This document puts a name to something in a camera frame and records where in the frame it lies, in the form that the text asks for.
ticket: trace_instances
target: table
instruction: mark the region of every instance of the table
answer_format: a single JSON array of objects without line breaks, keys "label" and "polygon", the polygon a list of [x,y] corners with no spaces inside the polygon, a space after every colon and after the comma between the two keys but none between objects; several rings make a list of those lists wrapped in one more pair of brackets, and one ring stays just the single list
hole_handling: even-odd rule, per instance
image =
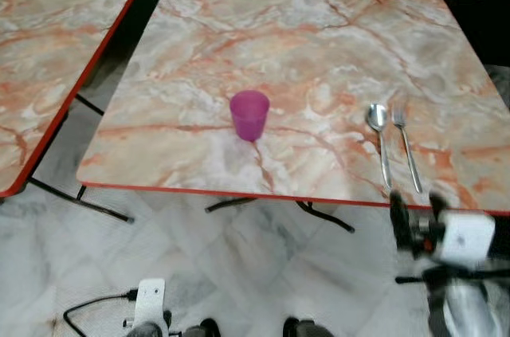
[{"label": "table", "polygon": [[[240,140],[229,100],[271,100]],[[510,210],[510,115],[443,0],[160,0],[77,171],[86,186],[387,206],[369,103],[406,102],[394,188]]]},{"label": "table", "polygon": [[132,0],[0,1],[0,197],[7,197],[33,172]]}]

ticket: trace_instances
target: plastic cup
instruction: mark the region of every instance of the plastic cup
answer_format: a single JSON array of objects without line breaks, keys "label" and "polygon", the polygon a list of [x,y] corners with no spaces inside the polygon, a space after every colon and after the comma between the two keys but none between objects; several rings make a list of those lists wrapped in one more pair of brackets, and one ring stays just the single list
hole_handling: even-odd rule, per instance
[{"label": "plastic cup", "polygon": [[261,137],[269,110],[269,98],[255,90],[237,93],[230,100],[230,112],[237,135],[253,142]]}]

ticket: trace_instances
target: table leg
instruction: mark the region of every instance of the table leg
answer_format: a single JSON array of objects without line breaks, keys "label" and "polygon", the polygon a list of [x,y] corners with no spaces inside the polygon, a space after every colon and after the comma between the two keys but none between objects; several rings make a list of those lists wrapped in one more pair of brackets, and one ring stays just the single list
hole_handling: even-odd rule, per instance
[{"label": "table leg", "polygon": [[65,192],[62,192],[62,191],[56,189],[55,187],[51,187],[50,185],[48,185],[44,182],[41,182],[38,179],[30,177],[30,178],[28,178],[27,182],[34,184],[35,186],[39,187],[40,189],[42,189],[46,192],[49,192],[49,193],[57,196],[58,198],[67,200],[68,202],[77,204],[79,206],[89,208],[90,210],[94,210],[94,211],[100,212],[102,214],[112,216],[116,219],[125,221],[127,223],[132,223],[135,221],[135,219],[133,217],[129,217],[129,216],[120,214],[114,210],[109,210],[108,208],[104,208],[104,207],[98,206],[96,204],[92,204],[92,203],[81,200],[81,196],[83,195],[83,192],[84,192],[84,190],[82,190],[84,188],[83,186],[82,186],[82,188],[80,188],[80,193],[78,194],[79,198],[74,198],[73,196],[66,194]]},{"label": "table leg", "polygon": [[210,214],[211,212],[219,210],[220,208],[236,206],[238,204],[245,204],[253,202],[254,200],[257,200],[257,198],[237,198],[232,200],[225,200],[224,202],[219,202],[217,204],[214,204],[213,206],[207,207],[206,212]]},{"label": "table leg", "polygon": [[[219,202],[217,204],[214,204],[212,206],[209,206],[206,208],[206,212],[210,214],[211,212],[215,210],[219,210],[220,208],[230,207],[230,206],[236,206],[238,204],[245,204],[249,202],[253,202],[254,200],[257,200],[257,198],[236,198],[232,200],[225,200],[224,202]],[[311,214],[312,216],[320,217],[321,219],[325,221],[330,221],[332,223],[335,223],[339,227],[342,227],[349,233],[354,233],[355,229],[353,226],[348,225],[345,221],[341,221],[337,217],[323,214],[320,211],[314,210],[312,206],[312,202],[304,203],[304,202],[296,202],[296,204],[307,214]]]},{"label": "table leg", "polygon": [[342,227],[343,229],[345,229],[349,233],[354,233],[355,232],[354,227],[352,225],[348,225],[345,221],[341,221],[337,217],[334,217],[334,216],[331,216],[331,215],[328,215],[328,214],[324,214],[324,213],[322,213],[320,211],[314,210],[313,207],[312,207],[312,202],[308,202],[306,204],[304,202],[296,202],[296,204],[304,212],[306,212],[307,214],[311,214],[312,216],[317,216],[317,217],[320,217],[323,220],[335,223],[336,225],[338,225],[339,227]]},{"label": "table leg", "polygon": [[85,106],[87,106],[88,108],[90,108],[91,110],[93,110],[94,112],[99,114],[100,116],[104,115],[104,111],[103,110],[98,108],[95,104],[91,103],[89,100],[85,99],[80,94],[76,94],[75,98],[76,98],[76,100],[80,101],[82,104],[84,104]]}]

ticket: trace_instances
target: red object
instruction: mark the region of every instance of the red object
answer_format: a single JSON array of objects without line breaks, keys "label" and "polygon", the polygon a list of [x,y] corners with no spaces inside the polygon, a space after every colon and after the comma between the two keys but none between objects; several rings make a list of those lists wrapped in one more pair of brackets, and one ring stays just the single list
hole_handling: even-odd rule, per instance
[{"label": "red object", "polygon": [[432,244],[432,241],[430,241],[429,239],[425,239],[423,241],[423,249],[426,251],[426,252],[433,252],[434,250],[434,245]]},{"label": "red object", "polygon": [[[328,204],[344,204],[353,206],[369,206],[369,207],[381,207],[389,208],[390,203],[379,203],[379,202],[359,202],[356,200],[338,200],[338,199],[320,199],[320,198],[306,198],[298,196],[286,196],[276,194],[247,194],[243,192],[233,191],[216,191],[216,190],[197,190],[194,188],[165,188],[165,187],[146,187],[146,186],[132,186],[123,184],[107,184],[107,183],[94,183],[87,182],[83,179],[78,179],[78,182],[87,187],[97,188],[118,188],[121,190],[137,190],[137,191],[154,191],[154,192],[179,192],[180,194],[202,194],[208,196],[232,196],[235,198],[255,198],[255,199],[276,199],[276,200],[292,200],[293,202],[314,202],[314,203],[328,203]],[[418,204],[409,204],[407,206],[410,210],[426,210],[430,211],[430,206],[422,206]],[[462,208],[451,208],[451,210],[465,211],[469,210]],[[483,210],[484,213],[494,216],[509,216],[510,211],[498,211],[498,210]]]},{"label": "red object", "polygon": [[94,55],[90,59],[90,61],[87,63],[87,66],[85,67],[84,71],[81,73],[80,78],[78,78],[78,81],[74,85],[73,90],[69,93],[67,98],[65,99],[64,103],[61,106],[61,109],[58,111],[58,113],[53,118],[52,122],[49,124],[48,129],[46,130],[46,133],[42,136],[41,140],[39,141],[39,144],[35,147],[35,149],[32,152],[32,155],[27,160],[25,166],[23,167],[23,170],[20,172],[16,180],[14,181],[13,185],[8,189],[0,193],[0,197],[8,197],[13,196],[19,192],[19,190],[22,188],[23,184],[25,184],[26,179],[28,178],[30,172],[32,171],[33,167],[35,166],[35,163],[39,160],[39,157],[41,156],[41,153],[44,151],[46,144],[48,141],[51,140],[51,137],[55,130],[58,127],[58,124],[64,119],[65,113],[67,112],[69,106],[71,105],[71,102],[73,102],[74,97],[78,93],[78,91],[81,88],[81,85],[88,79],[89,74],[96,66],[97,61],[100,59],[101,55],[103,54],[104,49],[106,48],[106,45],[110,41],[110,38],[112,38],[112,35],[117,29],[117,26],[119,26],[120,22],[124,18],[124,15],[129,9],[129,6],[133,3],[133,0],[127,0],[124,4],[124,8],[120,11],[119,15],[117,16],[117,19],[113,22],[113,25],[110,27],[108,32],[106,33],[106,36],[104,37],[103,41],[100,43],[97,50],[94,52]]}]

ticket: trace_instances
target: metal fork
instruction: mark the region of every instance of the metal fork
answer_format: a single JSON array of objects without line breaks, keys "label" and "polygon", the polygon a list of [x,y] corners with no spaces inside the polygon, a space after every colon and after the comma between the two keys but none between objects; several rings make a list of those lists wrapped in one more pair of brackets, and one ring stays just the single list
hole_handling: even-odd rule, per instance
[{"label": "metal fork", "polygon": [[404,144],[406,145],[407,152],[407,161],[409,163],[409,168],[411,170],[411,175],[413,177],[414,188],[420,194],[422,192],[422,184],[420,183],[420,178],[418,177],[418,170],[416,169],[416,164],[414,163],[413,154],[411,153],[411,148],[409,147],[409,141],[407,140],[406,133],[406,113],[404,112],[404,106],[402,104],[394,104],[391,110],[391,118],[393,120],[393,124],[400,129],[402,133],[402,137],[404,138]]}]

